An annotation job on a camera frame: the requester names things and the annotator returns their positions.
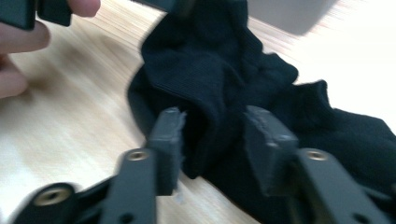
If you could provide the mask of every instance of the black fabric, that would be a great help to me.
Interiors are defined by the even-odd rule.
[[[167,15],[142,46],[145,64],[128,99],[146,135],[162,110],[188,113],[183,171],[202,175],[261,222],[290,223],[282,198],[267,198],[243,149],[247,105],[273,112],[301,140],[331,152],[367,188],[391,194],[396,141],[380,119],[331,108],[325,81],[293,85],[298,71],[247,28],[246,0],[197,1],[188,20]]]

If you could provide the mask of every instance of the wood grain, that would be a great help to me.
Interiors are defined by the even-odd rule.
[[[325,79],[334,107],[384,119],[396,130],[396,16],[392,0],[340,0],[310,32],[289,35],[250,20],[266,52]],[[103,0],[94,19],[48,24],[47,49],[15,54],[25,94],[0,101],[0,221],[53,182],[85,189],[112,175],[121,152],[143,144],[126,102],[139,46],[163,13]],[[159,223],[257,223],[202,178],[180,178],[183,201],[160,198]]]

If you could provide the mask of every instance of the human hand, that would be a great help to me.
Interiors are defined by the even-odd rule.
[[[80,17],[94,17],[100,7],[100,0],[68,0],[74,14]],[[40,21],[30,32],[0,22],[0,99],[23,93],[28,83],[8,54],[28,52],[45,48],[50,42],[49,29]]]

